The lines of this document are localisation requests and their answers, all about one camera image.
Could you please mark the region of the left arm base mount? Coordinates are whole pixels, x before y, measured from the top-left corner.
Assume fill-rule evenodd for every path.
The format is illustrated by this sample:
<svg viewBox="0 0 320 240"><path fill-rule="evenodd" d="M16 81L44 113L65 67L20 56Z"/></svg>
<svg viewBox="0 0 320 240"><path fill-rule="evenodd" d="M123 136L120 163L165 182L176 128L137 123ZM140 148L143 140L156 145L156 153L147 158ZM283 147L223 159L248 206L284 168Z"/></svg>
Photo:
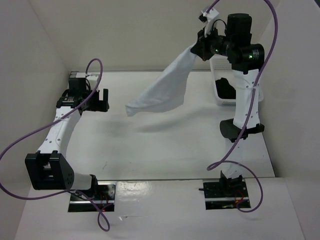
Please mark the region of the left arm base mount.
<svg viewBox="0 0 320 240"><path fill-rule="evenodd" d="M84 196L88 196L103 212L115 211L117 183L112 181L98 181L94 188L72 192L69 199L69 213L96 212L96 208Z"/></svg>

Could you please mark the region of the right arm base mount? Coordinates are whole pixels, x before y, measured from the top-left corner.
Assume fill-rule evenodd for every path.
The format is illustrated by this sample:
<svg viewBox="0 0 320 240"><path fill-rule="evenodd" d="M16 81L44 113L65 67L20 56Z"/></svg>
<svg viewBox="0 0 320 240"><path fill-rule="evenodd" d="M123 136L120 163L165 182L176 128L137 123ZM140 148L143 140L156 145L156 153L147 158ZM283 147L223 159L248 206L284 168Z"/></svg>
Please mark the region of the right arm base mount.
<svg viewBox="0 0 320 240"><path fill-rule="evenodd" d="M246 182L232 188L223 188L218 179L204 181L198 189L204 195L206 210L226 210L251 208Z"/></svg>

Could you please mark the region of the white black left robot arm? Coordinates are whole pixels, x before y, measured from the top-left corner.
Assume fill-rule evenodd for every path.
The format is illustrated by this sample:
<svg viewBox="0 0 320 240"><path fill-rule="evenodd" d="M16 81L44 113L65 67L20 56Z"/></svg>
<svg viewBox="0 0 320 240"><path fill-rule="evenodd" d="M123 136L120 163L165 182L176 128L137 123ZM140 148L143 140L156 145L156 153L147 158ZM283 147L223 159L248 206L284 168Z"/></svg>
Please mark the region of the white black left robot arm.
<svg viewBox="0 0 320 240"><path fill-rule="evenodd" d="M26 169L35 190L80 190L88 200L98 197L100 188L93 174L76 173L67 161L67 148L83 112L107 112L109 110L108 89L103 98L95 87L98 74L85 77L71 75L68 89L56 103L55 119L58 123L50 130L35 153L25 157Z"/></svg>

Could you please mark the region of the white skirt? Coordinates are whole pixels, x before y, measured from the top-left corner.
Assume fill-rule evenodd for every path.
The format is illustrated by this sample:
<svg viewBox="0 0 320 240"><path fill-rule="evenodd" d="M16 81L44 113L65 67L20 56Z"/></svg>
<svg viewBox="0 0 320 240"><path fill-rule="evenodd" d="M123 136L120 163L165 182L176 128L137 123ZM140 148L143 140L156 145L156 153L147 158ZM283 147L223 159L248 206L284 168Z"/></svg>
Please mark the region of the white skirt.
<svg viewBox="0 0 320 240"><path fill-rule="evenodd" d="M193 69L196 55L187 47L169 64L161 75L126 106L126 114L164 113L184 103L187 80Z"/></svg>

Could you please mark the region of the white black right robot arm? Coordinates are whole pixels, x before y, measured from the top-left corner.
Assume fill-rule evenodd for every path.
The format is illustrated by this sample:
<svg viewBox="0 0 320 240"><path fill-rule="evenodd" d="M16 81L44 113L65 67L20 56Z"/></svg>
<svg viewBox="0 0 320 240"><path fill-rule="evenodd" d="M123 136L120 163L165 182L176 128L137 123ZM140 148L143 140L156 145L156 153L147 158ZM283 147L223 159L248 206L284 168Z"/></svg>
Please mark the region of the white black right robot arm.
<svg viewBox="0 0 320 240"><path fill-rule="evenodd" d="M232 143L229 157L236 145L250 134L262 133L265 129L258 115L259 77L265 63L264 47L252 40L252 17L247 13L228 15L224 24L224 35L216 27L220 21L216 13L204 13L199 18L205 23L197 33L197 42L191 53L203 61L214 55L227 58L235 79L235 115L222 120L219 129L222 136Z"/></svg>

